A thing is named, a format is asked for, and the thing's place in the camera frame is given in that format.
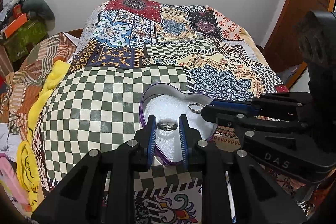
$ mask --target white foam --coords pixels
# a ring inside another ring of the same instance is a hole
[[[160,120],[173,120],[179,124],[179,117],[185,114],[188,119],[189,126],[197,129],[202,139],[208,139],[213,133],[214,124],[206,122],[201,114],[193,113],[188,105],[195,102],[183,101],[170,95],[160,95],[151,99],[144,110],[144,118],[147,122],[150,114],[155,115],[156,122]],[[171,162],[179,162],[182,160],[181,143],[179,137],[179,128],[171,131],[158,129],[156,133],[156,144],[164,155]]]

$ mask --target blue floral pattern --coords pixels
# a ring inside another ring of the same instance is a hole
[[[161,64],[161,65],[165,65],[165,64],[170,64],[170,65],[178,65],[177,61],[174,59],[157,59],[157,58],[153,58],[154,64]]]
[[[182,32],[187,31],[183,23],[178,23],[173,19],[163,19],[162,20],[163,29],[167,33],[174,35],[180,35]]]
[[[212,99],[244,101],[254,97],[251,88],[251,79],[237,79],[229,70],[218,71],[205,64],[204,68],[190,71],[195,81],[197,92],[206,93]]]
[[[116,21],[121,21],[121,22],[127,22],[127,23],[133,23],[134,21],[134,14],[120,10],[118,11],[118,14],[115,17]]]
[[[90,38],[95,38],[108,47],[122,47],[129,44],[130,34],[131,27],[128,23],[112,20],[109,16],[101,16]]]
[[[152,24],[147,18],[136,15],[134,18],[134,25],[150,30]]]

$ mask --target red patterned fabric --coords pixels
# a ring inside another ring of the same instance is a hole
[[[1,77],[0,75],[0,87],[2,86],[2,84],[5,82],[5,80]]]
[[[289,92],[288,88],[285,85],[275,86],[277,92]]]
[[[105,10],[126,10],[147,19],[161,22],[161,4],[149,0],[110,0]]]

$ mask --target mandala pattern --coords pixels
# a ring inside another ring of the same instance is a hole
[[[141,28],[141,27],[134,27],[132,31],[132,35],[134,37],[139,37],[139,38],[144,38],[144,39],[149,39],[151,37],[150,31],[144,28]]]
[[[134,18],[134,25],[145,29],[151,29],[152,24],[148,19],[136,15]]]
[[[123,5],[130,7],[134,10],[144,10],[146,7],[146,2],[143,0],[124,0]]]
[[[189,12],[189,17],[195,31],[222,40],[222,31],[212,11]]]
[[[160,22],[161,4],[149,0],[110,0],[106,10],[126,10],[149,20]]]
[[[194,88],[200,93],[206,93],[212,99],[244,101],[252,98],[253,92],[250,79],[237,79],[229,70],[218,71],[206,64],[204,69],[191,70],[194,76]]]
[[[211,24],[209,21],[200,20],[198,23],[196,23],[196,26],[200,32],[204,33],[212,33],[216,29],[215,24]]]

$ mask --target green box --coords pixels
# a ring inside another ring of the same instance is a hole
[[[45,25],[38,20],[28,20],[4,43],[8,57],[12,62],[28,55],[26,46],[31,44],[31,48],[38,44],[47,34]]]

